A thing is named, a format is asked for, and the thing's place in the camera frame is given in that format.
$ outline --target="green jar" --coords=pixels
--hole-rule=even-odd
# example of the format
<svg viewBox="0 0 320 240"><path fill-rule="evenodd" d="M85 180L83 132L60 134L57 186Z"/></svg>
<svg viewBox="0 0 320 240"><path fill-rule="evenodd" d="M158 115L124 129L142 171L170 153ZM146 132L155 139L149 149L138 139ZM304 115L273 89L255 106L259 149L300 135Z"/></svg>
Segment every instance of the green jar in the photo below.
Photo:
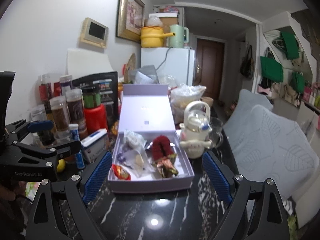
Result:
<svg viewBox="0 0 320 240"><path fill-rule="evenodd" d="M82 88L84 108L95 108L101 105L101 96L98 87Z"/></svg>

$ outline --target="light green electric kettle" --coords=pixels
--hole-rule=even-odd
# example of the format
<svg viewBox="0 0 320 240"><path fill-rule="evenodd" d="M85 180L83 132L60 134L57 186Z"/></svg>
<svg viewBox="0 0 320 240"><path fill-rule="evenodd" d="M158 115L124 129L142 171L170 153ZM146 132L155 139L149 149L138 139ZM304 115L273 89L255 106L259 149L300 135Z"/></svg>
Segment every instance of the light green electric kettle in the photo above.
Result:
<svg viewBox="0 0 320 240"><path fill-rule="evenodd" d="M182 48L184 43L189 42L189 29L182 27L181 25L174 24L170 25L170 32L175 35L169 38L169 47Z"/></svg>

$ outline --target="black marble countertop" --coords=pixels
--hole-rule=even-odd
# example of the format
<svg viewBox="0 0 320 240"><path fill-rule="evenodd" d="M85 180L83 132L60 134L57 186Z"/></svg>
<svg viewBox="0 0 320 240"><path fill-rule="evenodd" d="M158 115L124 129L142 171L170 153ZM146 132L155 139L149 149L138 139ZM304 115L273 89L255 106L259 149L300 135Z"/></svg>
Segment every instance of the black marble countertop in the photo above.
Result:
<svg viewBox="0 0 320 240"><path fill-rule="evenodd" d="M214 153L236 174L236 162L224 131L222 133L223 143ZM146 195L113 194L105 180L88 209L106 239L208 239L227 207L203 170L202 158L190 162L195 176L188 190ZM62 210L70 236L81 239L65 201Z"/></svg>

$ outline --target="white refrigerator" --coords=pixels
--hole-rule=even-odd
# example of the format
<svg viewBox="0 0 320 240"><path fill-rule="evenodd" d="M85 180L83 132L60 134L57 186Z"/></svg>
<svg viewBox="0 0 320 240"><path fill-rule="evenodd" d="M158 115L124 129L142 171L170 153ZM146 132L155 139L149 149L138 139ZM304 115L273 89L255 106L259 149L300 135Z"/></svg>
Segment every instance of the white refrigerator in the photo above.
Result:
<svg viewBox="0 0 320 240"><path fill-rule="evenodd" d="M165 74L173 76L177 83L192 85L195 51L175 48L141 48L141 67L154 65L158 77Z"/></svg>

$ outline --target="white board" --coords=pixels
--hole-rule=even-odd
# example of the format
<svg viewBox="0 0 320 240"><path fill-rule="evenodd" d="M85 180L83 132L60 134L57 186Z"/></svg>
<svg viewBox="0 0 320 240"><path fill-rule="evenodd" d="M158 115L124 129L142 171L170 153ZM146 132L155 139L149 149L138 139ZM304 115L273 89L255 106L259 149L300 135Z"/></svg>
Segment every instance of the white board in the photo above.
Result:
<svg viewBox="0 0 320 240"><path fill-rule="evenodd" d="M73 79L114 71L107 54L86 49L68 49L67 70Z"/></svg>

